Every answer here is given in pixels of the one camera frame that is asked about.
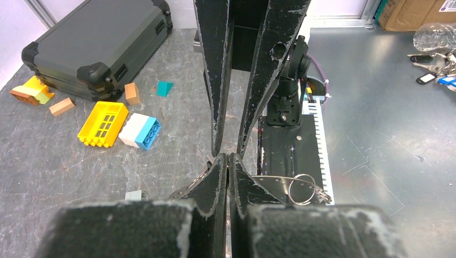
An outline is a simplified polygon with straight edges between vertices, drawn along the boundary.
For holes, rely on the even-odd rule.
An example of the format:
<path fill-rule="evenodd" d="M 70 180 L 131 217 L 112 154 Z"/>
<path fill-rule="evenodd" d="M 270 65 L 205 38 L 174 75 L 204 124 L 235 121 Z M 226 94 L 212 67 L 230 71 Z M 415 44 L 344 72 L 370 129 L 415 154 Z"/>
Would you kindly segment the perforated metal ring plate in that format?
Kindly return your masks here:
<path fill-rule="evenodd" d="M 184 197 L 208 176 L 215 158 L 210 155 L 207 155 L 207 158 L 206 170 L 201 172 L 189 185 L 175 190 L 170 194 L 169 199 L 175 200 Z M 332 196 L 324 188 L 318 186 L 314 177 L 308 174 L 298 174 L 293 177 L 253 175 L 252 179 L 280 201 L 288 199 L 293 204 L 300 206 L 308 204 L 334 204 Z"/>

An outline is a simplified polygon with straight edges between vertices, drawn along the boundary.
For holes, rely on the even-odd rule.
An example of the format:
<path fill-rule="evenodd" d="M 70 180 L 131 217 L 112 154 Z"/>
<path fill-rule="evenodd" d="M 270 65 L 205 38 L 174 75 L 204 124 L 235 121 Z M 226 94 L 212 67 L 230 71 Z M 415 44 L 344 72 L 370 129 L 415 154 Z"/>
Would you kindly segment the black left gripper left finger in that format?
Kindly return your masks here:
<path fill-rule="evenodd" d="M 35 257 L 224 257 L 227 165 L 227 155 L 218 154 L 174 199 L 64 207 Z"/>

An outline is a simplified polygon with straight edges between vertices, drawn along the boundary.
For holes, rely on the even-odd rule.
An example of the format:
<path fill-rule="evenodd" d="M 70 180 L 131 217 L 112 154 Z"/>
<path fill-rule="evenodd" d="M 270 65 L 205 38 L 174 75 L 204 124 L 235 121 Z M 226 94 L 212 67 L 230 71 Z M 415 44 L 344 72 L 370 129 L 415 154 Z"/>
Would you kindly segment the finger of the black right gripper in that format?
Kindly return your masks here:
<path fill-rule="evenodd" d="M 277 78 L 306 16 L 310 1 L 268 1 L 261 13 L 245 105 L 238 135 L 237 154 L 244 157 L 254 126 L 278 86 Z"/>
<path fill-rule="evenodd" d="M 220 152 L 229 95 L 233 20 L 231 1 L 194 1 L 202 48 L 204 82 L 211 110 L 211 153 Z"/>

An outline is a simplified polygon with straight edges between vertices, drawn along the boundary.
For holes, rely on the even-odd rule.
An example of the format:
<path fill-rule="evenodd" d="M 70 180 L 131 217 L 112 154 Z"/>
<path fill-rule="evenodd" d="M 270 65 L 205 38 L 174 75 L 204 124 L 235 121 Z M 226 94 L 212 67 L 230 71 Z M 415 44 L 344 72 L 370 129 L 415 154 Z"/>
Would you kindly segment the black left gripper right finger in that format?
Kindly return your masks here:
<path fill-rule="evenodd" d="M 394 223 L 370 205 L 286 205 L 229 156 L 233 257 L 407 257 Z"/>

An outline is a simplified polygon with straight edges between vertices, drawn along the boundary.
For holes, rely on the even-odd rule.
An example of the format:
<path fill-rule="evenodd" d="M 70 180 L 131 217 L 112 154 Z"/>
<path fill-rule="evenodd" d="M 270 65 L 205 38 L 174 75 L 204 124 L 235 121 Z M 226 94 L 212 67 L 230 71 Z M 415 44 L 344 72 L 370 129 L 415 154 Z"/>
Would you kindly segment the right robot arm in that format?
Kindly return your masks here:
<path fill-rule="evenodd" d="M 243 155 L 254 123 L 273 97 L 297 93 L 303 76 L 299 35 L 309 1 L 194 1 L 203 78 L 211 110 L 211 152 L 222 145 L 233 70 L 250 74 L 237 153 Z"/>

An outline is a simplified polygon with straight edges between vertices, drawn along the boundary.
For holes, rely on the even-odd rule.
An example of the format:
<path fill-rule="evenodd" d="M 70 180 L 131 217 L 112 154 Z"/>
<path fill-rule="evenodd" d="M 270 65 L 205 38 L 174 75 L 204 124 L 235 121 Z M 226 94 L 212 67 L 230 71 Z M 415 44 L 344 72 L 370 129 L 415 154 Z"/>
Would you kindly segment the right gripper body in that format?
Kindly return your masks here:
<path fill-rule="evenodd" d="M 259 30 L 261 13 L 268 1 L 231 1 L 230 17 L 233 20 L 231 71 L 250 71 Z M 199 40 L 197 27 L 196 39 Z"/>

